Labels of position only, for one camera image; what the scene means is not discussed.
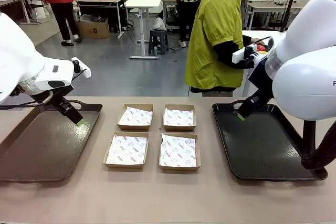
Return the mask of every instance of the stool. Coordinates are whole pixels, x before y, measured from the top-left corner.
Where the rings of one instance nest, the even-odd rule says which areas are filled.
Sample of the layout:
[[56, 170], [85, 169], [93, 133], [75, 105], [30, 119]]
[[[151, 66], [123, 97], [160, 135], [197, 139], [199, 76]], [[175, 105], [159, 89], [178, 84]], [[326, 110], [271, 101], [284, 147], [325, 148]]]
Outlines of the stool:
[[168, 45], [168, 32], [167, 31], [160, 31], [160, 30], [151, 30], [149, 36], [149, 48], [148, 53], [152, 53], [154, 47], [160, 45], [158, 50], [161, 52], [161, 55], [164, 55], [166, 51], [169, 50]]

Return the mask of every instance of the shoe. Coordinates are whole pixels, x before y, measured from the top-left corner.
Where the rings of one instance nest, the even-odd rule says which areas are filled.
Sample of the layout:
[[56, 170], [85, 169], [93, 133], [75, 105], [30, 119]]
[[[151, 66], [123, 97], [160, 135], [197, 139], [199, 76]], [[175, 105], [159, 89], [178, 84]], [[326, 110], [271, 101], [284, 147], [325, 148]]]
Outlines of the shoe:
[[75, 41], [76, 43], [81, 43], [81, 42], [82, 42], [82, 38], [74, 39], [74, 41]]
[[187, 47], [187, 43], [185, 41], [178, 41], [180, 47]]
[[73, 42], [67, 43], [66, 41], [62, 41], [61, 45], [64, 46], [64, 47], [73, 47]]

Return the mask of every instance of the brown tray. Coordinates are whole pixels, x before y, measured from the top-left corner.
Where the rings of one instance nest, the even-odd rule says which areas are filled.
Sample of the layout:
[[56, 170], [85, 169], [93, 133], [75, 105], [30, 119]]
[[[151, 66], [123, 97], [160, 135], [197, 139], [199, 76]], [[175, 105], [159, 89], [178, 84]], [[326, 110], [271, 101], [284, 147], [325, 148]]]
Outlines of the brown tray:
[[58, 181], [69, 177], [102, 109], [81, 105], [84, 123], [77, 127], [52, 105], [33, 109], [0, 144], [0, 180]]

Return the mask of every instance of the tray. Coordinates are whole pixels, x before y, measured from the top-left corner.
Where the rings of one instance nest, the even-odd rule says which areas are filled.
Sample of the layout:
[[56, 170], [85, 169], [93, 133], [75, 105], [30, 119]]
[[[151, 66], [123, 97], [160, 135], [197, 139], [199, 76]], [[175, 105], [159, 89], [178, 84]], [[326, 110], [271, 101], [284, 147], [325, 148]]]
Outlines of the tray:
[[243, 122], [234, 108], [242, 102], [213, 105], [229, 166], [236, 177], [272, 181], [327, 178], [325, 169], [308, 170], [301, 165], [302, 137], [276, 105], [262, 106]]
[[33, 109], [0, 144], [0, 180], [58, 181], [70, 176], [102, 109], [81, 105], [77, 127], [52, 105]]

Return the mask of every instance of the brown paper box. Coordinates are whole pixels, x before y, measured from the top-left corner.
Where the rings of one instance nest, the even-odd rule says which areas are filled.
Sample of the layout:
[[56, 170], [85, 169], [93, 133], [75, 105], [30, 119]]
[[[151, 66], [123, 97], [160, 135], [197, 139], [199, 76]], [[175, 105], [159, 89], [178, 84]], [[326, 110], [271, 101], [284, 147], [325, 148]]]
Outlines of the brown paper box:
[[[109, 154], [109, 150], [113, 141], [114, 135], [117, 136], [133, 136], [133, 137], [147, 137], [147, 142], [146, 142], [146, 150], [145, 150], [145, 156], [143, 159], [143, 164], [136, 164], [136, 165], [120, 165], [120, 164], [107, 164], [107, 156]], [[114, 132], [113, 137], [110, 141], [110, 144], [106, 150], [105, 157], [103, 160], [103, 163], [108, 167], [108, 168], [142, 168], [146, 162], [146, 156], [147, 156], [147, 149], [148, 149], [148, 143], [149, 143], [149, 133], [148, 132]]]
[[159, 166], [163, 170], [198, 170], [201, 166], [201, 149], [199, 147], [198, 137], [193, 134], [180, 134], [180, 133], [163, 133], [167, 136], [177, 136], [177, 137], [185, 137], [195, 139], [195, 153], [196, 153], [196, 166], [195, 167], [178, 167], [178, 166], [164, 166], [160, 165], [160, 155], [159, 155]]
[[121, 130], [134, 130], [134, 131], [147, 131], [149, 130], [149, 127], [152, 124], [152, 119], [151, 119], [151, 124], [150, 125], [144, 125], [144, 126], [137, 126], [137, 125], [123, 125], [119, 124], [120, 119], [124, 112], [126, 111], [127, 107], [139, 109], [139, 110], [146, 110], [146, 111], [151, 111], [152, 112], [152, 119], [153, 119], [153, 105], [152, 104], [124, 104], [122, 107], [122, 110], [118, 116], [118, 121], [117, 125]]
[[[193, 126], [171, 126], [164, 124], [164, 113], [168, 110], [184, 110], [184, 111], [193, 111]], [[167, 131], [194, 131], [196, 128], [196, 111], [194, 105], [183, 105], [183, 104], [167, 104], [163, 110], [163, 117], [162, 117], [162, 124], [163, 127]]]
[[77, 27], [81, 38], [108, 38], [110, 28], [108, 19], [103, 23], [78, 22]]

